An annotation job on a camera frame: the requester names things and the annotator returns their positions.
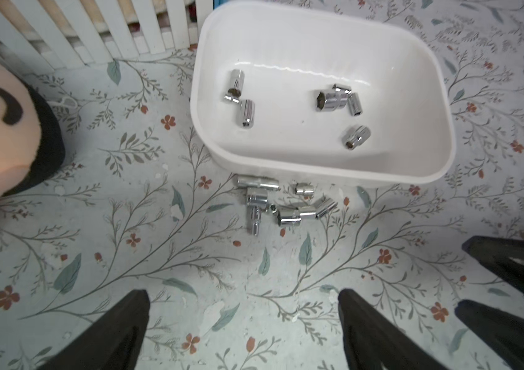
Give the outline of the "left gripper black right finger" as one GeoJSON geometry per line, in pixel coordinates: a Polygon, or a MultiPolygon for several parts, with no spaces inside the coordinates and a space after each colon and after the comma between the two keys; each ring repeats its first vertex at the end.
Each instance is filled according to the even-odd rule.
{"type": "Polygon", "coordinates": [[[444,369],[356,291],[338,295],[343,349],[350,369],[444,369]]]}

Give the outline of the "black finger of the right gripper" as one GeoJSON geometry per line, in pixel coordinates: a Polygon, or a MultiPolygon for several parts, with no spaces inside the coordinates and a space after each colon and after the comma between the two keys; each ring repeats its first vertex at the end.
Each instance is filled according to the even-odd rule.
{"type": "Polygon", "coordinates": [[[524,240],[474,236],[463,243],[462,250],[524,294],[524,240]]]}
{"type": "Polygon", "coordinates": [[[512,369],[524,369],[524,319],[471,300],[459,302],[456,316],[512,369]]]}

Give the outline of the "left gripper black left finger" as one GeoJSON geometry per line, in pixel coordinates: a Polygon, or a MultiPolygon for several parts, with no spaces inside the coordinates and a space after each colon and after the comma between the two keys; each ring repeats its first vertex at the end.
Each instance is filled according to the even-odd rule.
{"type": "Polygon", "coordinates": [[[132,290],[41,369],[134,369],[149,323],[147,291],[132,290]]]}

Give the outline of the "white plastic storage box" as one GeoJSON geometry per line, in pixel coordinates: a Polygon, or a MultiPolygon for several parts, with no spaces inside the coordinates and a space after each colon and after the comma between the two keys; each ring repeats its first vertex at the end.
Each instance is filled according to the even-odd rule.
{"type": "Polygon", "coordinates": [[[357,17],[265,2],[229,2],[203,24],[193,74],[193,126],[214,160],[237,174],[364,187],[440,179],[456,154],[454,124],[436,56],[412,33],[357,17]],[[256,105],[243,128],[228,94],[256,105]],[[317,94],[349,86],[363,113],[316,108],[317,94]],[[371,137],[343,144],[355,126],[371,137]]]}

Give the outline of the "large chrome socket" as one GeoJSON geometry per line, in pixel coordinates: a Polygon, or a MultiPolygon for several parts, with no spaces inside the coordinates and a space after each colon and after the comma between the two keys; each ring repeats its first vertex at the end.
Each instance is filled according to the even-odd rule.
{"type": "Polygon", "coordinates": [[[316,108],[320,112],[333,112],[347,105],[349,95],[335,90],[321,90],[317,94],[316,108]]]}

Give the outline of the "small chrome socket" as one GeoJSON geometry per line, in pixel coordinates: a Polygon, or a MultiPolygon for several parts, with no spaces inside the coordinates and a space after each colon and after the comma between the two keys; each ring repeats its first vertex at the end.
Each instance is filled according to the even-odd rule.
{"type": "Polygon", "coordinates": [[[226,94],[223,98],[231,103],[240,104],[240,100],[232,95],[226,94]]]}

